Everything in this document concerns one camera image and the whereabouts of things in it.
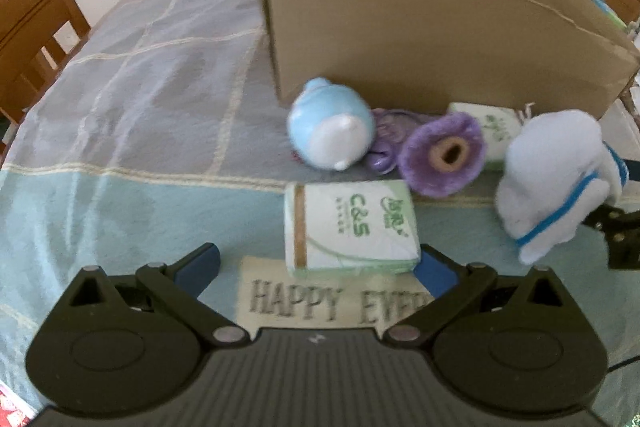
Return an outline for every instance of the purple object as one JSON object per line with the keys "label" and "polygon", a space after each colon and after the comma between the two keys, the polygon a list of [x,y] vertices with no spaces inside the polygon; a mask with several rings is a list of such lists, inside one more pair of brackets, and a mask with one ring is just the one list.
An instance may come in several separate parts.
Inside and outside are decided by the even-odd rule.
{"label": "purple object", "polygon": [[[468,156],[459,170],[443,172],[433,166],[431,150],[449,137],[468,144]],[[398,154],[398,168],[408,185],[423,196],[444,198],[478,177],[484,165],[486,143],[476,118],[465,112],[454,112],[418,127]]]}
{"label": "purple object", "polygon": [[402,144],[421,125],[434,117],[402,109],[374,109],[376,139],[365,156],[367,166],[377,174],[389,174],[398,166]]}

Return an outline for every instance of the white cloth with blue stripe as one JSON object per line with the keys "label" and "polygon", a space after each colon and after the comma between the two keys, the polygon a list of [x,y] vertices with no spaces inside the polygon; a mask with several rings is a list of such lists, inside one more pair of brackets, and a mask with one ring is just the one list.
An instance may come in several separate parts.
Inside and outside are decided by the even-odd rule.
{"label": "white cloth with blue stripe", "polygon": [[495,204],[520,261],[533,264],[574,238],[598,206],[616,204],[627,181],[625,163],[602,141],[594,118],[578,110],[547,113],[511,143]]}

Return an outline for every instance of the cardboard box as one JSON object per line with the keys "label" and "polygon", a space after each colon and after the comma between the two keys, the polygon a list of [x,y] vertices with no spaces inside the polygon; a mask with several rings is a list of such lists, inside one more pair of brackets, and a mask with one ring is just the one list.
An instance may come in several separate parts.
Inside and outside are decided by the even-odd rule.
{"label": "cardboard box", "polygon": [[372,107],[450,102],[600,117],[640,52],[591,0],[263,0],[276,91],[326,76]]}

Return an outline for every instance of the blue round toy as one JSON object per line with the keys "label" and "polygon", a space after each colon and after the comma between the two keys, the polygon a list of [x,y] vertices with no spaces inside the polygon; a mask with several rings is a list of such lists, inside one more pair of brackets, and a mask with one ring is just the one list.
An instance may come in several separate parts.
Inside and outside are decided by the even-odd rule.
{"label": "blue round toy", "polygon": [[344,171],[367,153],[376,126],[369,106],[351,87],[314,78],[293,103],[287,130],[307,164]]}

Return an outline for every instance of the gray ridged panel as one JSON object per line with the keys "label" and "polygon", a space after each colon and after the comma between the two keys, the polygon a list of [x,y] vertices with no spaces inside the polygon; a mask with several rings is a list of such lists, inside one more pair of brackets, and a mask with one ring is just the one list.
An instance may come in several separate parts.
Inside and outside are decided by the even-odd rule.
{"label": "gray ridged panel", "polygon": [[466,404],[415,351],[372,330],[263,330],[251,346],[217,351],[191,387],[124,419],[49,409],[33,427],[602,427],[588,412],[505,419]]}

